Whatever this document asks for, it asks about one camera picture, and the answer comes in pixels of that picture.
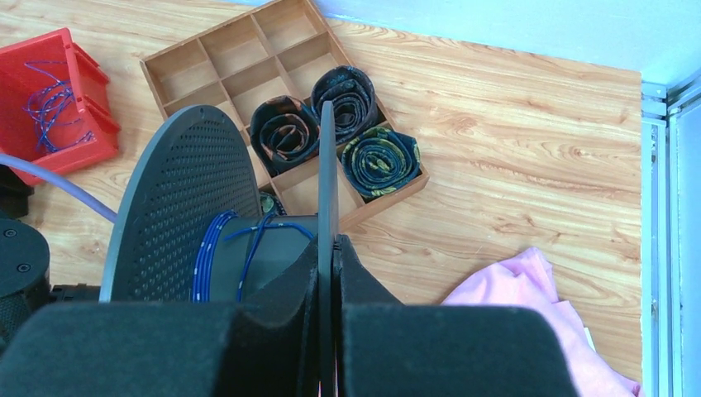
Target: rolled tie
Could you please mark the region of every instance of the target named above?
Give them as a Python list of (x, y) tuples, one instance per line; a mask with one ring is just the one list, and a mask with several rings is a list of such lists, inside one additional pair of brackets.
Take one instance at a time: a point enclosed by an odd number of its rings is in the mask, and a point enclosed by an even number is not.
[(385, 127), (363, 132), (341, 153), (346, 178), (366, 199), (401, 189), (416, 178), (420, 164), (416, 140)]
[(250, 121), (250, 145), (270, 175), (276, 176), (313, 158), (319, 151), (319, 123), (302, 101), (269, 99)]
[(283, 208), (283, 204), (273, 194), (260, 192), (260, 207), (263, 209), (263, 215), (272, 213), (276, 216), (287, 215)]
[(342, 65), (326, 72), (312, 88), (312, 109), (317, 119), (321, 119), (324, 101), (333, 102), (337, 145), (377, 124), (374, 87), (360, 69)]

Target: wooden compartment organizer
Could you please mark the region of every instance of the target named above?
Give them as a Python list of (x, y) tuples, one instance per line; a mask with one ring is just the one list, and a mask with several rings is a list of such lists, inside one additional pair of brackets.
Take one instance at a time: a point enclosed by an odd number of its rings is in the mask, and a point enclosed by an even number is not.
[[(194, 104), (216, 106), (232, 119), (248, 145), (259, 189), (274, 193), (289, 215), (317, 211), (318, 156), (271, 177), (250, 146), (250, 119), (279, 95), (309, 105), (313, 85), (338, 65), (354, 64), (311, 0), (269, 2), (141, 62), (164, 119)], [(379, 125), (402, 132), (379, 98), (376, 103)], [(336, 166), (342, 232), (423, 189), (429, 179), (421, 164), (411, 182), (369, 201), (355, 191), (340, 161)]]

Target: red plastic bin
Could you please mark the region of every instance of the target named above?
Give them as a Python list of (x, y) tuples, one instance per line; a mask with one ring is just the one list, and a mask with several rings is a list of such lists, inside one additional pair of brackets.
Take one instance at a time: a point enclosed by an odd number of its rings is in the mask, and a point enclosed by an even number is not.
[[(37, 145), (35, 122), (24, 110), (33, 93), (55, 83), (51, 77), (25, 65), (37, 61), (50, 62), (41, 68), (58, 79), (69, 79), (75, 96), (60, 118), (78, 121), (54, 125), (49, 134), (55, 146), (72, 146), (54, 153), (47, 153)], [(0, 152), (60, 175), (114, 157), (119, 152), (120, 126), (109, 110), (108, 83), (109, 78), (99, 64), (73, 43), (68, 28), (0, 49)], [(74, 144), (88, 132), (92, 132), (91, 139)], [(30, 186), (41, 182), (33, 175), (14, 171)]]

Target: wooden floor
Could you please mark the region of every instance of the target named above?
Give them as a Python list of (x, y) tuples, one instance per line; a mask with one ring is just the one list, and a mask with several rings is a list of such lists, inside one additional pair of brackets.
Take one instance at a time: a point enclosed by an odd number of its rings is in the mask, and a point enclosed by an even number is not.
[[(122, 154), (71, 179), (117, 209), (162, 123), (138, 60), (248, 10), (216, 2), (1, 1), (0, 44), (70, 27), (111, 76)], [(640, 75), (330, 21), (432, 175), (350, 232), (407, 303), (436, 303), (474, 271), (540, 247), (597, 350), (641, 378)], [(40, 187), (26, 220), (49, 240), (53, 283), (101, 280), (111, 225)]]

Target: black foam pad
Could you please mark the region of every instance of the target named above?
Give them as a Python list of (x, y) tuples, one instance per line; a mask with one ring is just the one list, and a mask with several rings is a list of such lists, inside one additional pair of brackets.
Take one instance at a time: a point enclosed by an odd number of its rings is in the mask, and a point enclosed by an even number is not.
[(52, 304), (2, 356), (2, 395), (316, 396), (317, 249), (245, 304)]
[(529, 309), (348, 305), (346, 397), (577, 397), (552, 329)]
[(384, 285), (360, 263), (358, 254), (346, 235), (339, 236), (335, 252), (334, 291), (337, 301), (345, 304), (401, 304)]

